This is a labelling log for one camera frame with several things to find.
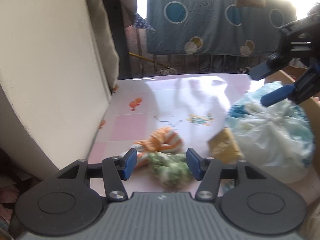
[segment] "blue gripper pad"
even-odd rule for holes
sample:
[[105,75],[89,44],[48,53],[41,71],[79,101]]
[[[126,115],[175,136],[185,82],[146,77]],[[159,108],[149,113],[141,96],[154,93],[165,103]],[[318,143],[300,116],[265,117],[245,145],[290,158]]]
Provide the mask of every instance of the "blue gripper pad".
[[200,181],[204,177],[204,172],[201,170],[200,162],[202,158],[192,149],[189,148],[186,152],[186,162],[193,177]]
[[131,148],[125,156],[123,156],[122,160],[124,163],[124,170],[121,172],[120,177],[122,180],[127,180],[130,178],[133,169],[137,164],[137,150],[135,148]]
[[285,85],[261,97],[261,104],[268,107],[288,98],[295,89],[295,85]]

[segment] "patterned tablecloth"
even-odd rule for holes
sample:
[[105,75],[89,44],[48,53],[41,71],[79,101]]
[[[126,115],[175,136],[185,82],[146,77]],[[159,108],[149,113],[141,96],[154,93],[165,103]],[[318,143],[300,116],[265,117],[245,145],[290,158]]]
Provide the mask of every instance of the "patterned tablecloth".
[[[207,141],[224,127],[226,112],[247,91],[264,81],[241,74],[190,74],[120,80],[89,155],[89,163],[126,152],[135,140],[148,139],[159,127],[170,126],[202,157],[209,155]],[[164,192],[147,167],[134,171],[125,189]],[[196,192],[192,181],[181,191]],[[102,179],[91,179],[91,188],[105,195]]]

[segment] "gray gripper base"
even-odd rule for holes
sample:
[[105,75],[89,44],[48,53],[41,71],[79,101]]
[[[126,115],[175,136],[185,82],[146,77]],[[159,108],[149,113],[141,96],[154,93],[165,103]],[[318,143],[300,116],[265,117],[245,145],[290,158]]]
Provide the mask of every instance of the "gray gripper base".
[[189,193],[134,193],[130,200],[110,204],[98,222],[81,232],[62,237],[43,237],[28,232],[19,239],[48,238],[50,240],[302,240],[295,232],[272,237],[246,234],[226,223],[214,205],[195,201]]

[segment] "metal bolt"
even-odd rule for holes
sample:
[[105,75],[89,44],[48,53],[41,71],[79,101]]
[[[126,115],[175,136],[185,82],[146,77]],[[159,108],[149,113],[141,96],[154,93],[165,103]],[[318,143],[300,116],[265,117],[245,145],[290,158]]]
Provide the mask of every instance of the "metal bolt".
[[202,199],[209,199],[213,197],[213,194],[210,191],[202,190],[198,192],[198,197]]
[[122,199],[125,196],[125,193],[120,190],[111,191],[109,196],[114,199]]

